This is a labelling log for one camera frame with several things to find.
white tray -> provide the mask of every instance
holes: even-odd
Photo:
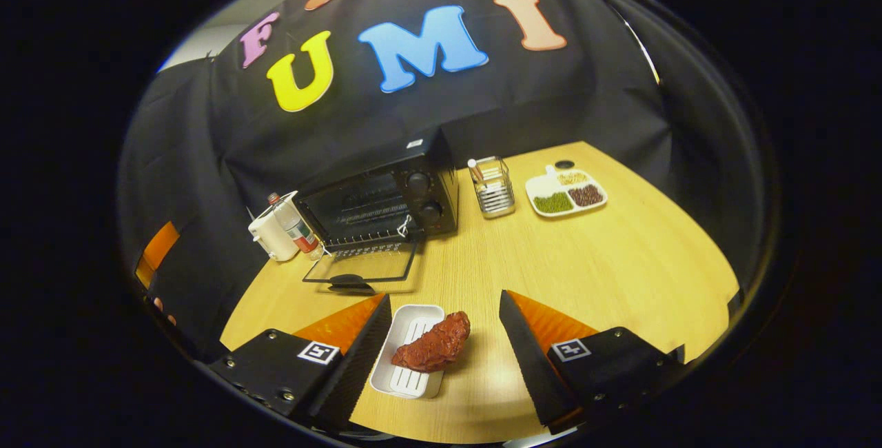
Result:
[[[402,305],[396,310],[371,372],[371,388],[401,398],[434,398],[441,388],[443,370],[431,374],[414,372],[391,364],[391,357],[401,345],[416,341],[443,320],[444,309],[438,305]]]
[[[557,179],[558,175],[565,174],[573,174],[574,172],[581,172],[585,174],[588,178],[587,181],[577,182],[573,184],[561,184]],[[589,184],[595,185],[597,187],[597,191],[604,197],[604,199],[600,200],[598,203],[592,203],[591,205],[587,205],[586,207],[580,207],[573,202],[573,197],[570,197],[568,193],[569,190],[572,190],[576,187],[586,187]],[[549,197],[554,193],[563,193],[566,196],[566,199],[570,201],[570,206],[573,209],[564,210],[563,212],[542,212],[541,210],[536,208],[536,203],[533,200],[536,196],[541,197]],[[583,210],[591,210],[596,209],[599,206],[606,204],[608,196],[606,194],[606,190],[601,186],[601,183],[595,181],[594,178],[591,177],[591,174],[587,174],[587,172],[582,171],[581,169],[566,169],[564,171],[555,171],[554,165],[546,165],[545,166],[545,174],[541,176],[536,176],[535,178],[530,178],[526,181],[526,197],[530,199],[530,205],[533,206],[533,210],[536,211],[537,214],[541,216],[547,216],[547,218],[555,218],[556,216],[568,216],[570,214],[574,214],[576,212],[583,212]]]

black toaster oven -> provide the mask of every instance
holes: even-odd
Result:
[[[437,128],[335,163],[294,197],[327,250],[303,280],[401,281],[424,238],[456,232],[459,191]]]

utensil holder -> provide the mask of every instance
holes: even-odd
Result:
[[[498,156],[476,161],[475,171],[469,170],[475,185],[475,195],[484,218],[498,218],[514,212],[514,190],[508,175],[508,166]]]

blue letter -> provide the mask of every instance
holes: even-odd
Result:
[[[438,6],[426,12],[422,18],[422,34],[419,37],[391,22],[383,22],[362,31],[358,40],[370,43],[380,69],[385,77],[380,89],[385,93],[409,87],[416,81],[415,75],[401,67],[401,59],[409,62],[421,73],[435,74],[435,56],[438,46],[444,52],[441,67],[447,72],[476,68],[489,61],[486,53],[475,47],[475,42],[462,23],[461,6]]]

wooden table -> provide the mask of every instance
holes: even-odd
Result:
[[[542,218],[524,184],[545,165],[573,160],[608,194],[597,210]],[[393,312],[409,303],[465,310],[472,335],[431,400],[405,400],[365,383],[352,422],[395,436],[433,442],[497,442],[547,432],[499,322],[499,295],[511,289],[599,331],[625,326],[665,353],[686,345],[686,360],[707,350],[728,326],[737,291],[731,266],[714,241],[677,204],[586,143],[505,159],[516,212],[485,220],[469,172],[459,171],[460,227],[429,240],[406,281],[378,283]],[[299,254],[272,260],[230,316],[221,342],[234,350],[274,327],[294,332],[361,301],[300,281],[311,268]]]

